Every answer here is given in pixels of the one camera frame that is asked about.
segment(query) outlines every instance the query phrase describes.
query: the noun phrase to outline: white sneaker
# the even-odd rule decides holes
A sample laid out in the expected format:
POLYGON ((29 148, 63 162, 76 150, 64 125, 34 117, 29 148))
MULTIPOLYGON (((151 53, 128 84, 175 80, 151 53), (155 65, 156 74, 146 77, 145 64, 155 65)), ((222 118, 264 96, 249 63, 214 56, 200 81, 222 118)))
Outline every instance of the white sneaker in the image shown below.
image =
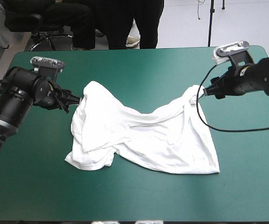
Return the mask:
POLYGON ((70 45, 70 49, 71 50, 90 50, 90 49, 86 49, 86 48, 76 48, 76 47, 73 47, 73 44, 70 45))
POLYGON ((103 37, 105 34, 102 33, 99 29, 95 29, 95 36, 103 37))
POLYGON ((140 41, 139 37, 128 36, 126 41, 126 48, 135 48, 140 41))

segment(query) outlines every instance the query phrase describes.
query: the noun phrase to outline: office chair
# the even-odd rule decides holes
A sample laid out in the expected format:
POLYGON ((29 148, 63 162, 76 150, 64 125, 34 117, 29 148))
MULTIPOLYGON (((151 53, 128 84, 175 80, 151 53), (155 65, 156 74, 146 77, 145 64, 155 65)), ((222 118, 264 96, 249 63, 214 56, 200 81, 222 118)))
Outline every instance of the office chair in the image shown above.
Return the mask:
POLYGON ((47 41, 52 50, 56 50, 52 40, 60 37, 73 36, 64 34, 63 26, 53 23, 44 23, 41 15, 36 13, 22 14, 16 12, 4 0, 0 0, 0 5, 5 12, 5 27, 12 32, 31 32, 31 39, 34 44, 29 51, 33 51, 38 45, 47 41))

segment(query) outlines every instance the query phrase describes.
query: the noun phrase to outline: white t-shirt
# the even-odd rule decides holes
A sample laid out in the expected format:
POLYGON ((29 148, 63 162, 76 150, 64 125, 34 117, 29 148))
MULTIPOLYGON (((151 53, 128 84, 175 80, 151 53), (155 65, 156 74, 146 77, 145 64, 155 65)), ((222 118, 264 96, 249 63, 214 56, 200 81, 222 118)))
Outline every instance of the white t-shirt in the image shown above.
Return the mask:
POLYGON ((150 114, 141 114, 124 106, 101 84, 90 82, 72 119, 73 147, 65 161, 78 169, 97 170, 110 166, 117 153, 152 170, 218 173, 209 128, 196 112, 198 87, 188 88, 181 97, 150 114))

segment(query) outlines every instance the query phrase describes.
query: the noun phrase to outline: person's leg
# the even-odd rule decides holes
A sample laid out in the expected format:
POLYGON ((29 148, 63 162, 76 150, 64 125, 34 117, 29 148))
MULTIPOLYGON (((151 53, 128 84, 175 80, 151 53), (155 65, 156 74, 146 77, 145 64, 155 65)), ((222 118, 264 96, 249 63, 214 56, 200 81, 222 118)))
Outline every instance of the person's leg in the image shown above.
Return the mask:
POLYGON ((109 49, 126 49, 126 40, 133 21, 130 2, 131 0, 100 0, 109 49))
POLYGON ((79 3, 82 5, 88 6, 94 15, 96 28, 101 31, 103 30, 102 14, 101 14, 99 0, 63 0, 63 2, 64 3, 79 3))
POLYGON ((164 8, 164 0, 139 0, 134 19, 140 33, 141 49, 156 48, 158 25, 164 8))
POLYGON ((66 25, 73 32, 73 46, 95 48, 95 24, 92 11, 82 4, 53 4, 41 13, 44 22, 66 25))

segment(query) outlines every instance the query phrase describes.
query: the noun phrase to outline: green tabletop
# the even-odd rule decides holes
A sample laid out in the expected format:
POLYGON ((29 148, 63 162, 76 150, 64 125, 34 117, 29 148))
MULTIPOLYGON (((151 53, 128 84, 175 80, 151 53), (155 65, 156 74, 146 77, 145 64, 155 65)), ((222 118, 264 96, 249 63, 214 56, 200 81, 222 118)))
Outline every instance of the green tabletop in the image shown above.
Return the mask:
MULTIPOLYGON (((213 48, 79 52, 23 52, 11 66, 31 69, 33 56, 66 63, 57 82, 82 96, 91 80, 104 85, 125 106, 143 113, 199 84, 214 65, 213 48)), ((266 57, 250 48, 255 62, 266 57)), ((211 78, 226 72, 217 67, 211 78)), ((269 126, 269 97, 203 97, 210 124, 219 128, 269 126)), ((0 220, 90 221, 269 221, 269 131, 211 131, 221 172, 172 175, 115 155, 111 167, 82 171, 64 161, 72 149, 70 123, 76 106, 33 107, 18 133, 0 152, 0 220)))

